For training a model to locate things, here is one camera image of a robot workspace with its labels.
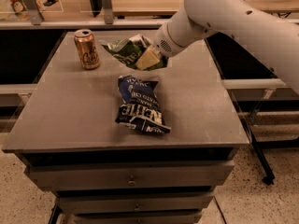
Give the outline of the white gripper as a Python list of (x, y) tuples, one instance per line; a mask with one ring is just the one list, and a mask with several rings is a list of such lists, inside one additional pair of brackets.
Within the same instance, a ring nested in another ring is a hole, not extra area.
[(154, 37), (154, 46), (148, 47), (135, 63), (139, 70), (154, 69), (161, 61), (162, 54), (165, 57), (173, 57), (186, 49), (186, 30), (173, 22), (166, 22), (158, 30)]

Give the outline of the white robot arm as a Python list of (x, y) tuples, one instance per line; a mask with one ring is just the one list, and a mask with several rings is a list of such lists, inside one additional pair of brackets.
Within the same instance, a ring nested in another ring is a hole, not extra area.
[(232, 38), (299, 92), (299, 25), (262, 12), (245, 0), (184, 0), (149, 43), (163, 56), (173, 57), (216, 33)]

